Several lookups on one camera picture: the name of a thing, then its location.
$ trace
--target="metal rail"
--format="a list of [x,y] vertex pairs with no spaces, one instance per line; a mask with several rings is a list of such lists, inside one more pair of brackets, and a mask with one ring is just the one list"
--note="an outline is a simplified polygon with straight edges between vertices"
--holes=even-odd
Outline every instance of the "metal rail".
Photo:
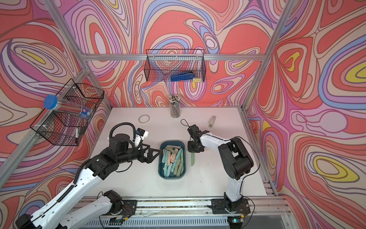
[[268,168],[267,168],[266,163],[264,161],[263,155],[261,154],[261,146],[258,144],[258,142],[257,142],[257,140],[254,136],[253,130],[250,128],[248,115],[245,113],[245,110],[240,109],[240,108],[238,110],[239,110],[239,114],[240,114],[240,117],[241,117],[242,122],[243,122],[243,126],[246,130],[249,143],[255,149],[255,154],[258,157],[256,159],[259,159],[259,162],[261,164],[260,171],[261,171],[261,175],[263,175],[264,176],[263,178],[265,179],[265,181],[263,181],[263,184],[264,184],[264,188],[266,189],[267,195],[268,196],[271,196],[271,195],[278,196],[275,184],[273,183],[272,178],[269,175]]
[[[220,198],[222,197],[123,197],[123,199],[137,200],[136,213],[132,217],[215,216],[212,213],[212,209],[208,208],[207,205],[211,205],[211,199]],[[252,199],[255,204],[253,215],[292,215],[290,207],[284,197],[250,196],[249,198]],[[70,212],[84,207],[95,200],[96,196],[85,196]],[[251,201],[249,201],[249,206],[251,209],[254,207]],[[220,214],[220,216],[233,215],[241,214]]]
[[[177,54],[174,56],[196,56],[196,54]],[[146,54],[82,54],[89,60],[146,60]],[[264,54],[205,54],[205,60],[264,60]]]
[[265,51],[265,58],[264,60],[259,64],[256,74],[254,75],[254,79],[252,80],[252,83],[250,84],[248,91],[245,95],[245,98],[243,100],[242,107],[244,108],[247,103],[249,102],[250,98],[253,96],[253,93],[255,92],[255,89],[257,88],[260,79],[262,78],[263,74],[265,73],[266,66],[271,59],[271,55],[276,47],[276,44],[282,34],[283,29],[285,28],[285,25],[288,21],[288,18],[291,15],[292,9],[296,5],[298,0],[288,0],[285,4],[285,7],[283,8],[282,14],[280,16],[280,19],[278,20],[278,23],[276,25],[276,28],[273,31],[272,37],[269,40],[267,49]]

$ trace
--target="black cable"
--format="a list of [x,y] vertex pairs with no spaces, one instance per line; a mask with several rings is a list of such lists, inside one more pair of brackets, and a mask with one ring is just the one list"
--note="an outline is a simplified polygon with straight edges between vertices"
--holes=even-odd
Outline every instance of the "black cable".
[[113,132],[114,132],[114,130],[115,130],[115,129],[117,129],[117,128],[118,128],[118,127],[120,127],[120,126],[124,126],[124,125],[128,125],[128,126],[131,126],[131,127],[132,127],[132,130],[133,130],[133,132],[134,132],[134,139],[133,139],[133,142],[135,142],[135,139],[136,139],[136,129],[135,129],[135,126],[134,126],[132,123],[129,123],[129,122],[122,122],[122,123],[119,123],[119,124],[115,125],[115,126],[111,129],[111,131],[110,131],[110,133],[109,133],[109,138],[111,138],[111,137],[113,136]]
[[124,171],[127,171],[130,167],[131,167],[131,165],[132,165],[132,162],[133,161],[131,161],[131,164],[130,164],[130,166],[127,168],[127,169],[125,169],[125,170],[122,170],[122,171],[116,171],[117,173],[122,173],[122,172],[124,172]]
[[[249,142],[247,142],[247,140],[245,140],[244,138],[242,138],[241,136],[235,136],[235,137],[238,137],[238,138],[241,138],[243,141],[245,141],[251,148],[252,148],[252,150],[253,150],[253,153],[255,153],[255,149],[249,144]],[[259,160],[259,156],[257,155],[257,158],[258,158],[258,163],[259,163],[259,165],[258,165],[258,168],[257,168],[257,170],[254,172],[254,173],[256,173],[256,172],[258,172],[258,170],[259,170],[259,168],[261,167],[261,161]]]
[[58,202],[55,202],[51,207],[49,207],[42,215],[38,216],[37,218],[35,218],[34,220],[30,221],[29,223],[27,223],[26,225],[22,226],[19,229],[25,228],[26,226],[28,226],[30,223],[33,223],[34,221],[36,221],[39,217],[43,216],[46,212],[48,212],[53,206],[55,206],[55,204],[57,204]]
[[246,197],[246,196],[243,196],[243,197],[245,197],[247,199],[250,199],[250,201],[252,201],[252,203],[254,205],[254,208],[253,208],[252,214],[250,215],[250,218],[249,218],[248,222],[244,226],[242,226],[241,228],[244,228],[244,227],[246,227],[248,225],[248,223],[250,222],[251,218],[253,217],[253,213],[254,213],[254,210],[255,210],[255,204],[254,204],[253,200],[251,198],[249,198],[249,197]]
[[74,178],[74,181],[73,183],[76,184],[78,179],[79,179],[79,176],[80,176],[80,173],[81,173],[81,170],[84,168],[84,166],[91,160],[91,158],[87,159],[86,161],[84,161],[80,167],[78,168],[78,170],[76,171],[76,174],[75,174],[75,178]]
[[[99,198],[99,194],[100,194],[100,193],[102,193],[102,195],[103,195],[103,192],[102,192],[102,191],[100,191],[100,192],[98,193],[97,199]],[[100,225],[102,225],[103,229],[105,229],[105,227],[104,227],[104,226],[103,226],[103,224],[102,224],[102,220],[100,219],[100,216],[99,216],[99,222],[100,222]]]
[[185,120],[184,118],[180,120],[180,123],[181,123],[183,126],[191,127],[191,126],[188,124],[187,120]]

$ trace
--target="psychedelic wall pattern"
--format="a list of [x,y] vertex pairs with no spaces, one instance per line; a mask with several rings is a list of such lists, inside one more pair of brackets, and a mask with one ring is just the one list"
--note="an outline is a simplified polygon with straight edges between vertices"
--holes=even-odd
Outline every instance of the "psychedelic wall pattern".
[[[82,52],[145,53],[146,49],[202,48],[205,53],[264,53],[282,1],[101,1],[58,3]],[[208,61],[207,82],[145,82],[143,61],[92,61],[111,106],[240,106],[259,62]]]
[[[81,70],[42,1],[0,3],[0,163],[29,131],[43,99]],[[31,214],[57,195],[89,158],[108,112],[102,103],[80,146],[52,146],[43,138],[0,189],[0,228]]]
[[218,61],[205,82],[146,82],[144,61],[89,61],[112,107],[169,106],[170,94],[182,106],[240,106],[259,61]]
[[204,48],[206,53],[264,53],[283,1],[81,0],[58,7],[84,53],[145,53]]
[[301,0],[246,106],[300,228],[366,228],[366,2]]

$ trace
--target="wire basket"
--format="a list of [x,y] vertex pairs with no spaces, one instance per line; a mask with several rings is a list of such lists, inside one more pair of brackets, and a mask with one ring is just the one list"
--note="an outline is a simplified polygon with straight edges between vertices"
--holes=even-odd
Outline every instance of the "wire basket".
[[70,81],[72,81],[72,86],[63,98],[89,108],[91,115],[89,119],[84,119],[68,113],[52,111],[42,124],[34,125],[36,120],[44,113],[45,109],[43,109],[30,127],[52,145],[78,146],[95,111],[104,98],[102,89],[90,84],[77,84],[73,80],[69,80],[58,94],[65,89]]
[[147,49],[146,81],[204,82],[204,54],[203,49]]

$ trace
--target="pencil holder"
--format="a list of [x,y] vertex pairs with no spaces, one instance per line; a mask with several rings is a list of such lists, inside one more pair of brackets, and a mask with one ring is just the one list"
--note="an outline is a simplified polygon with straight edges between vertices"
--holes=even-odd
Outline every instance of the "pencil holder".
[[169,97],[170,115],[173,118],[180,116],[180,97],[179,95],[171,95]]

